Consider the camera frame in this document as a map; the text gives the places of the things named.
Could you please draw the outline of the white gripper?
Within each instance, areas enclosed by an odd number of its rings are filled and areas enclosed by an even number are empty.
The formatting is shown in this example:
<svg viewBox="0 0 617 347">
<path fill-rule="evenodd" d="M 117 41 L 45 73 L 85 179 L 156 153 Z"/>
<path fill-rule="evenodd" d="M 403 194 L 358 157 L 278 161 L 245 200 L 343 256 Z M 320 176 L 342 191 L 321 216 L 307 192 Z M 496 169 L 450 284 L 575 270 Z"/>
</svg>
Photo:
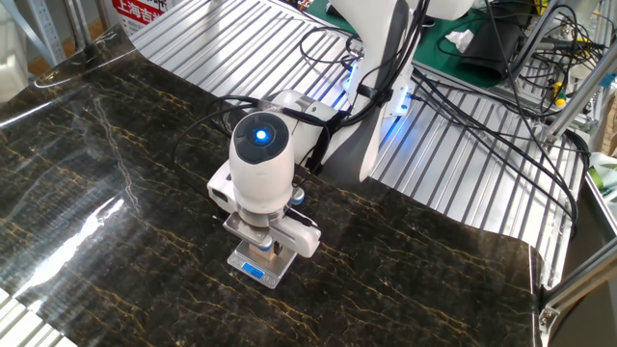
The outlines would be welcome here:
<svg viewBox="0 0 617 347">
<path fill-rule="evenodd" d="M 320 243 L 318 225 L 291 208 L 286 195 L 281 203 L 268 202 L 259 212 L 249 208 L 247 201 L 242 204 L 231 174 L 227 161 L 207 183 L 209 197 L 229 214 L 224 228 L 258 249 L 266 250 L 274 245 L 275 255 L 280 255 L 285 246 L 302 257 L 312 257 Z"/>
</svg>

